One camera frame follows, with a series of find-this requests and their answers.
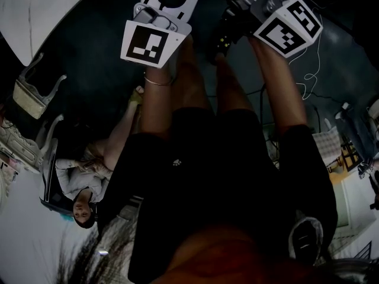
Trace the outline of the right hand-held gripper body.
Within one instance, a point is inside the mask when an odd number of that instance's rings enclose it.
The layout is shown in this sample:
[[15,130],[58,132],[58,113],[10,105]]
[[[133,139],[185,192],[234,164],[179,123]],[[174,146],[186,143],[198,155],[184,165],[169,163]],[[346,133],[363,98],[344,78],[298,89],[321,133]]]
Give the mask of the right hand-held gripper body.
[[223,19],[234,43],[256,37],[285,58],[311,46],[323,29],[303,0],[226,1]]

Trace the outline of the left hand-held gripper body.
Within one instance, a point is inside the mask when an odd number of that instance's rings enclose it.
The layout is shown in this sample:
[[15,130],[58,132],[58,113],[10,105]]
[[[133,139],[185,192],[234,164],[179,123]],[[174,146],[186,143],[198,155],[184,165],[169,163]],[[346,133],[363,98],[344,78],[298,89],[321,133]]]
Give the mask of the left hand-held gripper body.
[[183,20],[140,2],[126,21],[120,58],[160,69],[191,31]]

